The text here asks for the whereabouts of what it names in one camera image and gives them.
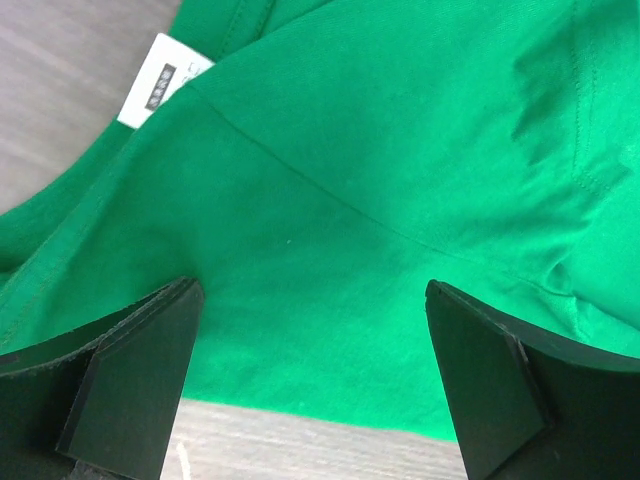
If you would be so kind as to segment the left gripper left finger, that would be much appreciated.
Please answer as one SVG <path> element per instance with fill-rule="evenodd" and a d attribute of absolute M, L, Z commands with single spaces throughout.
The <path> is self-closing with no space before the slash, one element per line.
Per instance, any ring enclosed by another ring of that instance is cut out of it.
<path fill-rule="evenodd" d="M 179 278 L 2 355 L 2 478 L 159 478 L 202 308 L 199 282 Z"/>

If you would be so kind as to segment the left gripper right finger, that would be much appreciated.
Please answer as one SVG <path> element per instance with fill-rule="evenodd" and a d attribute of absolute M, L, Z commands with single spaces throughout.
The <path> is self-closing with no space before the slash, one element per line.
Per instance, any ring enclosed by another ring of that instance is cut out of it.
<path fill-rule="evenodd" d="M 470 479 L 636 479 L 639 361 L 439 281 L 429 332 Z"/>

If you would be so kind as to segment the green t shirt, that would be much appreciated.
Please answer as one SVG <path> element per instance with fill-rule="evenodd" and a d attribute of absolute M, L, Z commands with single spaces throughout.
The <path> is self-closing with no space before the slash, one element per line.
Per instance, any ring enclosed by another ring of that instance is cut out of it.
<path fill-rule="evenodd" d="M 212 66 L 1 218 L 1 349 L 174 279 L 184 393 L 453 439 L 425 290 L 639 352 L 635 1 L 185 1 Z"/>

